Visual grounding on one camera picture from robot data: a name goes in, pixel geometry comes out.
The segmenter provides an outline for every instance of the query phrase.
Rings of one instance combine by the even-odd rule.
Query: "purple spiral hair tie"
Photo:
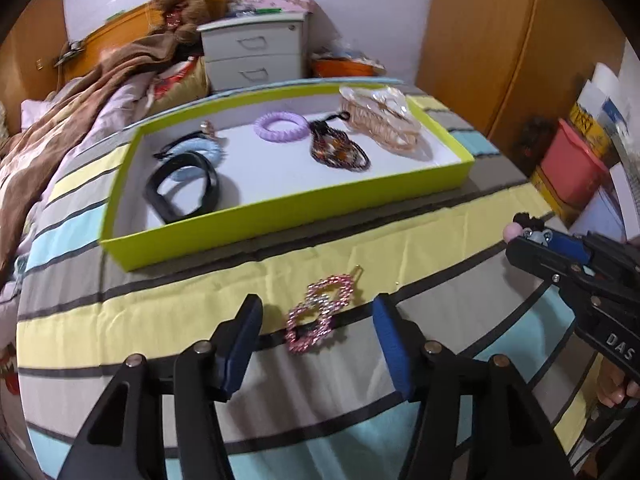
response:
[[[277,121],[289,121],[298,125],[292,130],[270,130],[268,126]],[[254,123],[255,133],[264,140],[270,142],[291,142],[292,140],[300,140],[308,136],[310,133],[309,124],[303,116],[291,114],[289,112],[272,112],[263,115]]]

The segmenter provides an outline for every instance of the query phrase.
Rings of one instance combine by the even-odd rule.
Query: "drawer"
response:
[[[206,63],[207,76],[216,91],[302,78],[300,56],[251,56]]]
[[[255,23],[202,33],[207,61],[302,52],[302,22]]]

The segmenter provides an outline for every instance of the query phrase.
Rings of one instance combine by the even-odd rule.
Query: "pink bin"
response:
[[[609,170],[564,120],[540,166],[563,202],[583,209]]]

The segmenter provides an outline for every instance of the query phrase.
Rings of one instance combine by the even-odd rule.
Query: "white drawer cabinet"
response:
[[[198,30],[215,91],[305,76],[304,14],[243,16],[207,23]]]

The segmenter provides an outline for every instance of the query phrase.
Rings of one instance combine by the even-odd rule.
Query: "teddy bear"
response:
[[[198,25],[211,21],[204,0],[152,0],[151,6],[162,12],[164,23],[149,34],[172,31],[178,43],[192,45],[200,39]]]

